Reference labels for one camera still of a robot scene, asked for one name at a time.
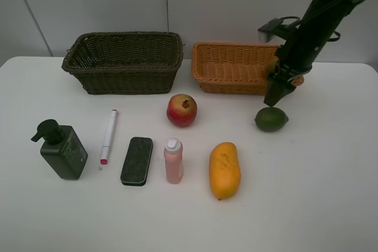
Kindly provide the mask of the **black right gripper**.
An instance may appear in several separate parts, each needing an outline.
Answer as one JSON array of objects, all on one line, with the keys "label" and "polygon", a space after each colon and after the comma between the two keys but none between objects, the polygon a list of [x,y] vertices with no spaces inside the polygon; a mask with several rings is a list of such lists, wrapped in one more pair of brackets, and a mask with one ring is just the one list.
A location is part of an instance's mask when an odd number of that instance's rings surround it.
[{"label": "black right gripper", "polygon": [[264,104],[274,107],[280,99],[291,94],[296,87],[304,83],[304,75],[312,69],[307,66],[289,66],[273,56],[267,63],[267,91]]}]

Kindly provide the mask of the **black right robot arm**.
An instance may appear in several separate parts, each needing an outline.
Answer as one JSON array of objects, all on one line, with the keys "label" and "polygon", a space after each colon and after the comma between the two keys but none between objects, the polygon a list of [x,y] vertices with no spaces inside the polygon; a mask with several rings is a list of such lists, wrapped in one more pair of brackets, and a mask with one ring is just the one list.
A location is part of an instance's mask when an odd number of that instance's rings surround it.
[{"label": "black right robot arm", "polygon": [[365,0],[312,0],[305,15],[293,17],[284,24],[285,18],[274,18],[261,26],[263,42],[273,37],[285,40],[276,50],[278,62],[268,75],[268,88],[264,103],[270,107],[295,90],[293,81],[311,71],[312,64],[328,42],[338,41],[336,28],[352,10]]}]

